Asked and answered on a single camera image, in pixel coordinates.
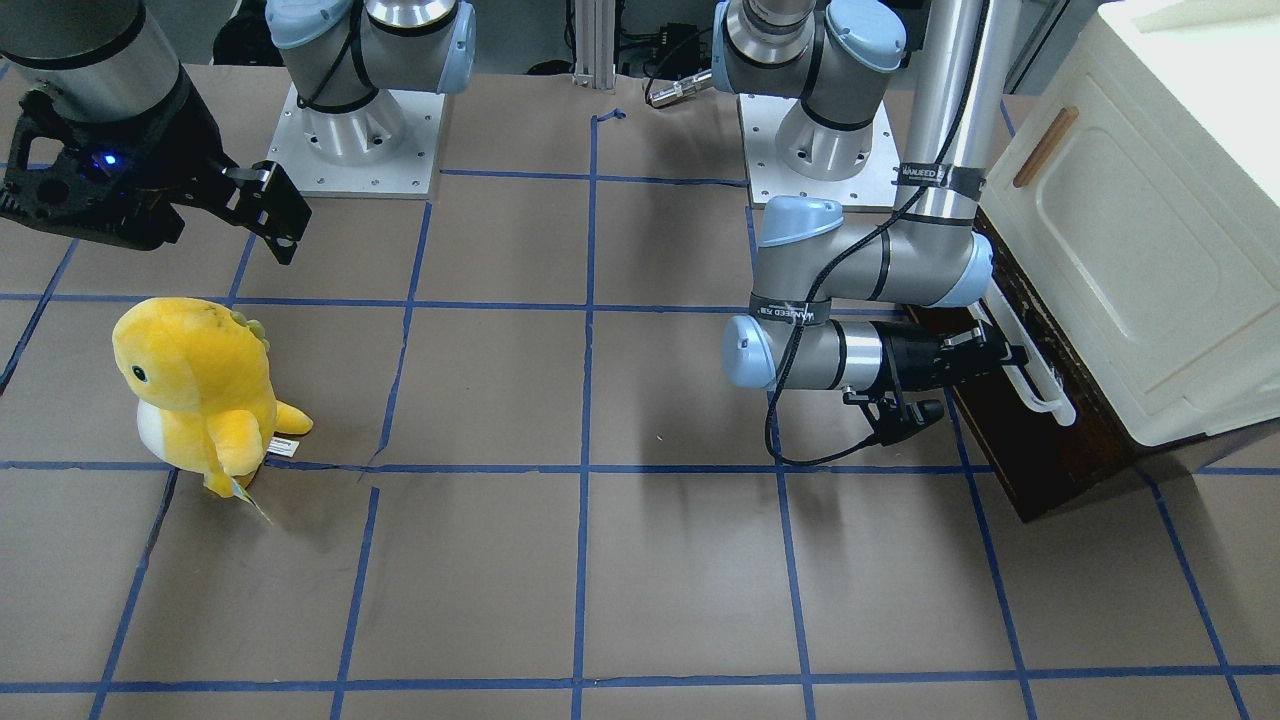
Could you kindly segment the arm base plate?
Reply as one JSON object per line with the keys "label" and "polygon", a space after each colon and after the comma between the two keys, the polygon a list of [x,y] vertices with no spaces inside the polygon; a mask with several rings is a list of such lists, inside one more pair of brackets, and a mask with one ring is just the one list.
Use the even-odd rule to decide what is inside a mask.
{"label": "arm base plate", "polygon": [[383,90],[365,108],[326,114],[300,108],[291,86],[268,159],[306,197],[428,199],[449,99]]}
{"label": "arm base plate", "polygon": [[877,88],[773,97],[739,95],[750,204],[808,197],[836,201],[845,211],[891,211],[910,135]]}

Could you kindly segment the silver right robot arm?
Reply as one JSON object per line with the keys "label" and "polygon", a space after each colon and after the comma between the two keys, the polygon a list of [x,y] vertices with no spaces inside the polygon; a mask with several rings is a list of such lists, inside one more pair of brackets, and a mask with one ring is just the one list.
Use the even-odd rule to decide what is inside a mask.
{"label": "silver right robot arm", "polygon": [[[756,328],[815,325],[832,299],[965,307],[992,284],[995,252],[972,225],[1007,56],[1010,1],[933,1],[911,133],[890,219],[856,232],[828,197],[765,202],[769,263],[756,273]],[[323,158],[372,161],[404,142],[394,92],[460,94],[474,67],[466,1],[270,1],[271,44],[294,105],[319,124]],[[790,97],[777,133],[794,172],[852,176],[873,118],[910,51],[878,1],[722,1],[710,79],[726,94]],[[289,263],[308,220],[278,164],[239,168],[142,1],[5,1],[3,56],[29,79],[3,215],[35,229],[151,250],[182,232],[183,202],[250,227]]]}

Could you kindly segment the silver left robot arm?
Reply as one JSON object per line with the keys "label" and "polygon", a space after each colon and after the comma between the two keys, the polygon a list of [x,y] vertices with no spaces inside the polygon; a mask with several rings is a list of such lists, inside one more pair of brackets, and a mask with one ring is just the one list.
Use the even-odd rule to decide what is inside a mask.
{"label": "silver left robot arm", "polygon": [[966,307],[988,290],[974,232],[1018,1],[722,1],[714,86],[740,101],[762,209],[746,313],[723,370],[741,388],[856,395],[1019,368],[991,322],[943,334],[847,322],[835,301]]}

